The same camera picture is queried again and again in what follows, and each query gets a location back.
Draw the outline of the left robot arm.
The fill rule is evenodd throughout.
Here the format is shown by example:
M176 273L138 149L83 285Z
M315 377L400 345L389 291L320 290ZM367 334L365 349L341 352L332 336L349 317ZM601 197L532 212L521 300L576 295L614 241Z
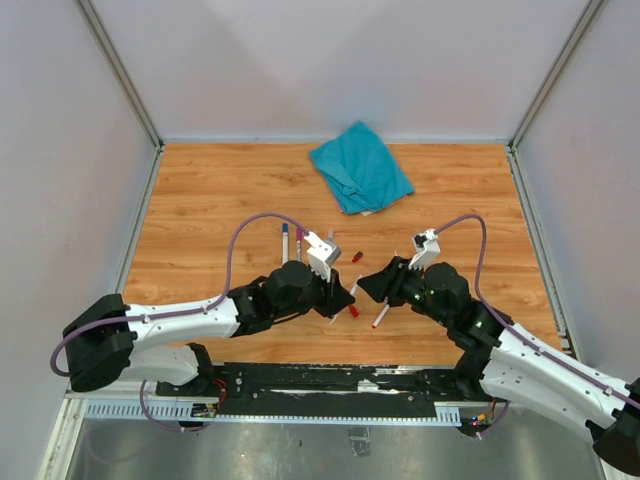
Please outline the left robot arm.
M105 295L64 329L54 352L65 354L76 393L118 380L147 380L200 396L212 388L214 371L193 340L257 334L309 311L329 318L354 302L338 272L322 278L291 260L268 276L201 301L153 306Z

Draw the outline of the blue white marker pen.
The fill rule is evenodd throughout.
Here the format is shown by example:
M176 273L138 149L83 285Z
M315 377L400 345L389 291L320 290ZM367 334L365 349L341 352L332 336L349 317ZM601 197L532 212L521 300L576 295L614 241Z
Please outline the blue white marker pen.
M282 265L289 261L289 224L282 223Z

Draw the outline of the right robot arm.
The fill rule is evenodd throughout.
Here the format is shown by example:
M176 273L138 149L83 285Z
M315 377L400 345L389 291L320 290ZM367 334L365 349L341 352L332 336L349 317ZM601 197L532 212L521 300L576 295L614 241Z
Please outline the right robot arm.
M587 366L549 346L521 324L474 298L447 263L424 271L394 257L359 279L372 300L408 305L445 328L463 354L453 387L466 400L482 393L518 403L589 442L597 456L630 476L639 474L639 384Z

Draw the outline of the purple white marker pen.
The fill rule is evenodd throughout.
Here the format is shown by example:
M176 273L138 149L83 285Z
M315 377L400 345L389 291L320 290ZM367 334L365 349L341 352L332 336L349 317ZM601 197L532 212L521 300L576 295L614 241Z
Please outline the purple white marker pen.
M300 228L296 228L296 260L302 262L302 241L304 232Z

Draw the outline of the white red pen horizontal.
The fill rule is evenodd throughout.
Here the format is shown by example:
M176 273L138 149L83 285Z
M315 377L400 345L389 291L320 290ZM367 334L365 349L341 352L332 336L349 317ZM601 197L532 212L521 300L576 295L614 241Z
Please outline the white red pen horizontal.
M350 289L350 292L349 292L349 293L350 293L350 295L351 295L351 296L353 296L353 297L355 297L356 292L357 292L357 290L358 290L358 288L359 288L358 281L359 281L361 278L362 278L362 275L359 275L359 276L356 278L356 280L354 281L354 283L353 283L353 285L352 285L352 287L351 287L351 289Z

